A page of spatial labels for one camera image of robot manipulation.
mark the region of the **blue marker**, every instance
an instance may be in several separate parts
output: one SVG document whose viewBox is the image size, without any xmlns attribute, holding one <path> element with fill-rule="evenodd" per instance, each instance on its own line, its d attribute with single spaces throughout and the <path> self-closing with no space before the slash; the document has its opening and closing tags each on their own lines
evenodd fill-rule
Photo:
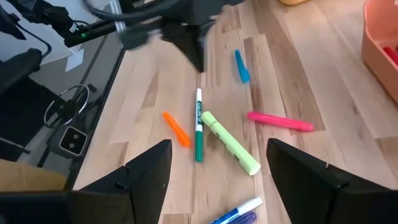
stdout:
<svg viewBox="0 0 398 224">
<path fill-rule="evenodd" d="M 247 83 L 250 81 L 250 74 L 247 68 L 244 66 L 243 59 L 239 50 L 235 50 L 235 59 L 238 64 L 239 75 L 241 76 L 242 82 Z"/>
<path fill-rule="evenodd" d="M 243 205 L 239 206 L 238 208 L 235 208 L 234 210 L 228 212 L 227 214 L 223 215 L 222 217 L 219 217 L 219 219 L 211 222 L 210 224 L 227 224 L 232 222 L 233 220 L 239 218 L 241 215 L 245 214 L 246 212 L 249 212 L 256 207 L 260 206 L 262 204 L 262 200 L 260 197 L 256 197 Z"/>
</svg>

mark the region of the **wooden table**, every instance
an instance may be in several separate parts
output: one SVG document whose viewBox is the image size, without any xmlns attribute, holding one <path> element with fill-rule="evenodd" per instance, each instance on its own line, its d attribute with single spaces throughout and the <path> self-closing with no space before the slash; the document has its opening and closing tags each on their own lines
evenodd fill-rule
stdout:
<svg viewBox="0 0 398 224">
<path fill-rule="evenodd" d="M 267 166 L 267 139 L 279 138 L 333 165 L 398 188 L 398 109 L 363 65 L 364 0 L 314 0 L 295 7 L 247 0 L 227 7 L 208 35 L 207 72 L 197 74 L 170 43 L 127 52 L 75 184 L 80 189 L 163 139 L 173 162 L 160 223 L 208 223 L 260 196 L 257 223 L 289 223 Z M 241 83 L 233 51 L 251 72 Z M 205 161 L 179 145 L 161 114 L 194 137 L 195 88 L 203 107 L 262 164 L 248 176 L 208 128 Z M 314 124 L 300 133 L 254 124 L 248 111 Z"/>
</svg>

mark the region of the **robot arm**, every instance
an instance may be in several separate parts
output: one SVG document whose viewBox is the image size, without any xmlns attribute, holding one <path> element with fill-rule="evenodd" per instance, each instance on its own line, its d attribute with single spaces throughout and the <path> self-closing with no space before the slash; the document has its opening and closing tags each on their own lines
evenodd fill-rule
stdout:
<svg viewBox="0 0 398 224">
<path fill-rule="evenodd" d="M 64 7 L 44 0 L 6 1 L 29 22 L 51 25 L 67 47 L 117 31 L 124 48 L 135 49 L 147 42 L 153 30 L 159 30 L 163 40 L 175 44 L 203 72 L 205 38 L 215 23 L 210 17 L 218 15 L 224 5 L 244 0 L 156 0 L 139 7 L 132 5 L 137 0 L 112 0 L 112 14 L 82 0 L 89 12 L 102 19 L 89 26 L 77 25 Z"/>
</svg>

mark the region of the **blue highlighter cap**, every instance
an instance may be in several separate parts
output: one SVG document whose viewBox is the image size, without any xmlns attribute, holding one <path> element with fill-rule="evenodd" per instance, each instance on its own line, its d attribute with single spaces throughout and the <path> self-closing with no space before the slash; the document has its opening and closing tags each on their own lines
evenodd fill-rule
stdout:
<svg viewBox="0 0 398 224">
<path fill-rule="evenodd" d="M 236 63 L 238 64 L 239 75 L 241 76 L 242 82 L 247 83 L 250 81 L 250 74 L 247 68 L 244 66 L 243 59 L 239 50 L 235 50 Z"/>
</svg>

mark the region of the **white marker cap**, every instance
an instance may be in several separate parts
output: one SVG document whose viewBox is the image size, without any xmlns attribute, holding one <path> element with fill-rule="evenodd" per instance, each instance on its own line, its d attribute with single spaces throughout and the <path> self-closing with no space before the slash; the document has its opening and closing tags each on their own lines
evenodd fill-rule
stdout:
<svg viewBox="0 0 398 224">
<path fill-rule="evenodd" d="M 262 200 L 260 197 L 256 197 L 246 203 L 244 203 L 243 205 L 239 206 L 238 212 L 240 215 L 245 214 L 246 212 L 249 212 L 255 208 L 257 208 L 258 206 L 260 206 L 262 204 Z"/>
</svg>

